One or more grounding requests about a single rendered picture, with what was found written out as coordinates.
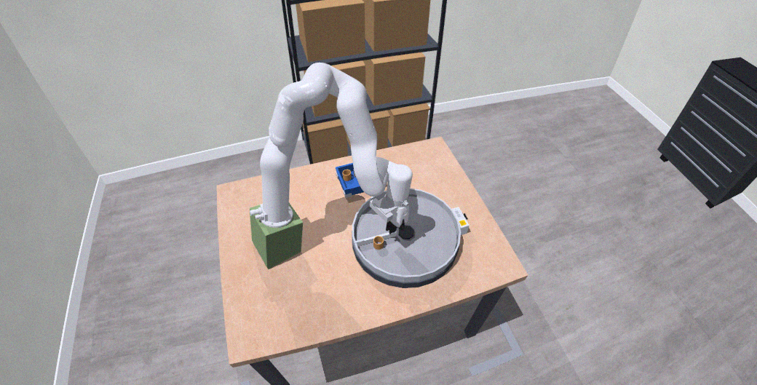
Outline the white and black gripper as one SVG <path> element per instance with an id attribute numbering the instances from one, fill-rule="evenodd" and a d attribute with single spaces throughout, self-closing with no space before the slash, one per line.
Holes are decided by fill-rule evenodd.
<path id="1" fill-rule="evenodd" d="M 405 223 L 408 222 L 409 205 L 407 207 L 405 205 L 397 207 L 391 213 L 393 214 L 393 219 L 391 222 L 387 222 L 386 227 L 386 231 L 389 230 L 389 234 L 396 232 L 397 228 L 401 230 L 405 228 Z"/>

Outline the grey round turntable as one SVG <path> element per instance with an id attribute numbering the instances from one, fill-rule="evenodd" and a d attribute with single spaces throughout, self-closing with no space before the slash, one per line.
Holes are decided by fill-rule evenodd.
<path id="1" fill-rule="evenodd" d="M 444 276 L 455 261 L 460 236 L 468 231 L 466 214 L 434 194 L 410 188 L 407 226 L 389 234 L 387 223 L 370 207 L 371 200 L 386 193 L 368 199 L 354 217 L 352 249 L 359 265 L 379 282 L 401 288 L 421 287 Z M 380 250 L 373 246 L 377 235 L 384 239 Z"/>

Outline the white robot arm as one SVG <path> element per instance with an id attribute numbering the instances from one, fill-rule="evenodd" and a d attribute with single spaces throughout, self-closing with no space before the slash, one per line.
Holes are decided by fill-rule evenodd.
<path id="1" fill-rule="evenodd" d="M 351 143 L 354 173 L 361 189 L 371 197 L 370 207 L 386 222 L 393 211 L 408 206 L 413 177 L 404 164 L 376 157 L 377 132 L 368 113 L 366 88 L 357 79 L 326 63 L 308 67 L 303 79 L 284 87 L 279 94 L 269 126 L 269 140 L 260 160 L 263 204 L 250 215 L 269 226 L 282 228 L 293 218 L 289 206 L 290 162 L 296 147 L 304 109 L 322 103 L 331 94 Z M 285 148 L 284 148 L 285 147 Z M 258 215 L 256 215 L 258 214 Z"/>

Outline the blue open-top crate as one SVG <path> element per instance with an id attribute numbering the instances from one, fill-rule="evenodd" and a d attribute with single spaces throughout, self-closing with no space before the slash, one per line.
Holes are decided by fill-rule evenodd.
<path id="1" fill-rule="evenodd" d="M 343 173 L 342 172 L 344 170 L 351 171 L 351 177 L 352 177 L 351 180 L 345 181 L 343 179 Z M 343 188 L 345 194 L 352 193 L 352 195 L 354 195 L 354 194 L 359 194 L 359 193 L 364 192 L 361 189 L 361 187 L 360 187 L 360 185 L 359 185 L 359 183 L 357 181 L 357 178 L 354 177 L 353 163 L 349 163 L 349 164 L 345 164 L 345 165 L 341 165 L 341 166 L 336 167 L 336 172 L 338 173 L 338 177 L 339 177 L 338 179 L 340 181 L 340 184 L 342 184 L 341 187 Z"/>

